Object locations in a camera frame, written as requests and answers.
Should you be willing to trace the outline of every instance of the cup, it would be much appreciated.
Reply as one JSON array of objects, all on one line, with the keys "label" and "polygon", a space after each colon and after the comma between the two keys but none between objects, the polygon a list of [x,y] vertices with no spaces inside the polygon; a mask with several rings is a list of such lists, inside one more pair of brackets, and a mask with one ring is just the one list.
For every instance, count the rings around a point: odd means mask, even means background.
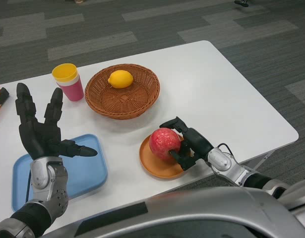
[{"label": "cup", "polygon": [[76,102],[84,97],[81,79],[75,65],[60,64],[52,70],[52,75],[69,100]]}]

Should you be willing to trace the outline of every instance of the apple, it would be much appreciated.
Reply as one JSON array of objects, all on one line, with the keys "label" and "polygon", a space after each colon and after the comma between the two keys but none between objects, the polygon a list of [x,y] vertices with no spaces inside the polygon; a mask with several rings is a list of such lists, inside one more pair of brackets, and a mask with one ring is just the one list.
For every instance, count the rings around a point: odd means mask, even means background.
[{"label": "apple", "polygon": [[160,128],[154,131],[149,139],[149,146],[152,153],[165,162],[173,162],[174,158],[169,150],[179,151],[181,140],[179,135],[168,128]]}]

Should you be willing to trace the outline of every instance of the orange saucer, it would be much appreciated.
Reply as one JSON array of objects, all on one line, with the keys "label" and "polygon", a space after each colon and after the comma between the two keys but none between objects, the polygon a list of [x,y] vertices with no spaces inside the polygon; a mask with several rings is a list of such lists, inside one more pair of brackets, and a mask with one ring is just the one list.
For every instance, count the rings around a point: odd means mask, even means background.
[{"label": "orange saucer", "polygon": [[153,176],[162,179],[172,179],[182,175],[184,171],[178,163],[164,162],[151,152],[149,138],[150,136],[145,138],[139,150],[139,157],[143,167]]}]

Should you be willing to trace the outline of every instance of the yellow lemon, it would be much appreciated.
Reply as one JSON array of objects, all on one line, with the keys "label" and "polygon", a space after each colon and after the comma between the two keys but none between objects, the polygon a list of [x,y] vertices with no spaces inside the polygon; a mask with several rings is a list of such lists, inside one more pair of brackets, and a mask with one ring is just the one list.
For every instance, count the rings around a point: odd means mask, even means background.
[{"label": "yellow lemon", "polygon": [[113,88],[126,88],[133,82],[132,75],[125,70],[117,70],[111,74],[108,82]]}]

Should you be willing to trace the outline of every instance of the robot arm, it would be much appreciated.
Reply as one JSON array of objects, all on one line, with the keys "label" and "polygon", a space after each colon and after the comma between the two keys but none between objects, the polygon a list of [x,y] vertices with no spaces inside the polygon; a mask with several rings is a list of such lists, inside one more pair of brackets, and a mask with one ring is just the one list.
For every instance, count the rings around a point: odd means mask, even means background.
[{"label": "robot arm", "polygon": [[18,83],[17,97],[21,141],[33,159],[30,164],[33,199],[10,218],[0,222],[0,237],[37,238],[56,218],[63,215],[68,205],[68,176],[59,155],[95,156],[97,151],[76,145],[71,140],[61,141],[61,130],[57,126],[62,113],[61,89],[55,89],[47,105],[44,123],[35,118],[35,104],[25,84]]},{"label": "robot arm", "polygon": [[[279,198],[289,187],[286,183],[271,179],[251,168],[240,165],[231,151],[230,153],[222,152],[219,149],[220,145],[214,148],[204,136],[195,129],[188,128],[178,117],[163,123],[160,127],[175,129],[182,133],[184,140],[181,142],[180,151],[177,153],[171,150],[169,153],[184,171],[194,166],[197,160],[202,159],[215,175],[227,180],[233,186],[260,188],[276,198]],[[193,156],[188,155],[190,149],[194,151]]]}]

